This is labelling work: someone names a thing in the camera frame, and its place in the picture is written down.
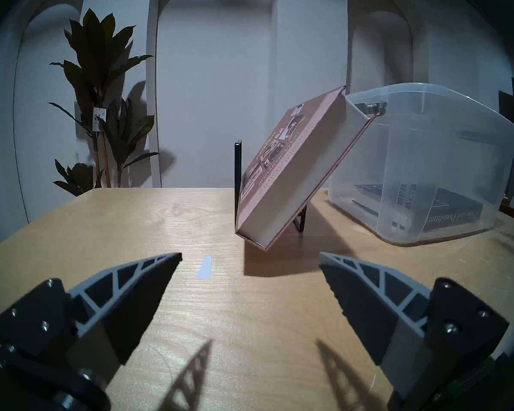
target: arched panel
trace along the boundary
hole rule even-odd
[[[162,186],[231,187],[269,128],[271,1],[160,0],[157,25]]]
[[[46,0],[27,25],[19,53],[13,90],[13,129],[21,192],[29,222],[72,199],[53,184],[60,179],[54,159],[64,166],[85,161],[78,156],[74,123],[56,102],[75,113],[75,93],[61,68],[52,61],[76,61],[64,37],[69,19],[79,20],[83,0]]]
[[[349,0],[350,93],[413,81],[413,36],[390,0]]]

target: small white tape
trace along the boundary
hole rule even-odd
[[[212,257],[204,256],[200,271],[198,271],[198,278],[212,278]]]

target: plant tag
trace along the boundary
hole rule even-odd
[[[99,107],[93,108],[93,130],[94,131],[100,131],[101,127],[99,126],[99,119],[100,117],[104,121],[107,120],[107,109],[100,109]]]

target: plant stem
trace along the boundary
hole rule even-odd
[[[99,168],[99,150],[97,149],[97,134],[93,134],[91,136],[91,140],[93,141],[93,160],[95,160],[95,170],[96,174],[99,174],[101,169]]]
[[[105,142],[105,136],[102,135],[103,137],[103,164],[105,166],[105,178],[107,179],[107,187],[110,188],[111,187],[111,175],[108,171],[108,158],[107,158],[107,143]]]

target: white label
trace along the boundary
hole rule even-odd
[[[300,105],[295,106],[295,108],[293,109],[293,112],[291,112],[291,116],[298,115],[304,105],[305,105],[304,103],[301,103]]]
[[[104,121],[107,120],[107,109],[100,109],[99,107],[93,108],[93,130],[94,131],[100,131],[101,127],[99,126],[99,119],[100,117]]]

